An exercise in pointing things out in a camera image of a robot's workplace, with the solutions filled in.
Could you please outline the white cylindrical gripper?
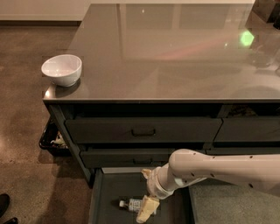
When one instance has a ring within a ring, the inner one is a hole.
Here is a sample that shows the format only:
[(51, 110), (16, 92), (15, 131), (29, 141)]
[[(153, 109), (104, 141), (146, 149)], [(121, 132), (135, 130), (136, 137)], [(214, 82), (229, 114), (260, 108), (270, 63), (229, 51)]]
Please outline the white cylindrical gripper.
[(158, 209), (159, 200), (173, 195), (175, 191), (174, 180), (166, 167), (157, 167), (154, 170), (142, 169), (147, 179), (147, 190), (150, 196), (143, 196), (142, 204), (136, 217), (137, 223), (145, 223)]

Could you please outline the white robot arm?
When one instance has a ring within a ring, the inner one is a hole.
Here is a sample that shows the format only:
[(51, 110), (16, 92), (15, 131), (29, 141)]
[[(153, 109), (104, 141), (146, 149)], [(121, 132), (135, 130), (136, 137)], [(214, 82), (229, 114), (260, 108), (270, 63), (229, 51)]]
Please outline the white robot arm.
[(280, 194), (280, 155), (211, 156), (194, 150), (175, 150), (168, 163), (153, 170), (144, 169), (148, 193), (143, 196), (136, 221), (145, 223), (160, 201), (179, 188), (205, 179), (218, 179), (259, 192)]

